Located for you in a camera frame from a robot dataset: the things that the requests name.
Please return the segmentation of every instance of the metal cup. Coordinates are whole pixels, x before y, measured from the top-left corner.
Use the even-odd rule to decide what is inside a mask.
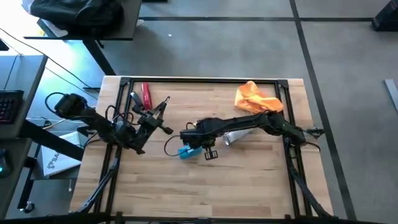
[[[241,130],[241,131],[230,131],[228,133],[225,133],[223,135],[223,140],[227,146],[231,145],[232,142],[235,142],[236,140],[242,138],[243,136],[249,134],[251,131],[253,131],[254,128],[251,129],[246,129],[246,130]]]

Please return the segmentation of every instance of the black bag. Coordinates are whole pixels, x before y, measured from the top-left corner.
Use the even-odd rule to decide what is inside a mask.
[[[118,0],[35,0],[30,13],[59,29],[100,35],[123,18]]]

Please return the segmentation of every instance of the table leg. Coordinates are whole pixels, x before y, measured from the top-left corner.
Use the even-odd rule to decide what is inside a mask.
[[[36,126],[25,121],[19,134],[22,138],[30,138],[37,144],[49,147],[65,156],[81,161],[83,158],[83,149]]]
[[[83,40],[83,44],[86,46],[87,50],[97,62],[99,67],[101,67],[102,71],[104,71],[105,75],[116,75],[112,66],[107,61],[106,57],[102,53],[100,47],[95,42],[95,40]],[[102,79],[98,80],[97,82],[87,82],[87,84],[91,88],[87,88],[86,86],[83,87],[84,89],[100,89],[102,83]]]

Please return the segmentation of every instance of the chair wheel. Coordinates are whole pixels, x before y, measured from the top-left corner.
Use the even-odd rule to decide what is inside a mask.
[[[28,214],[35,209],[35,204],[32,202],[26,202],[26,207],[21,209],[24,213]]]

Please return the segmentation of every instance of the keyboard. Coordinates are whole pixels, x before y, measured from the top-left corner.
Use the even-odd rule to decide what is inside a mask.
[[[22,104],[22,90],[0,90],[0,124],[13,124]]]

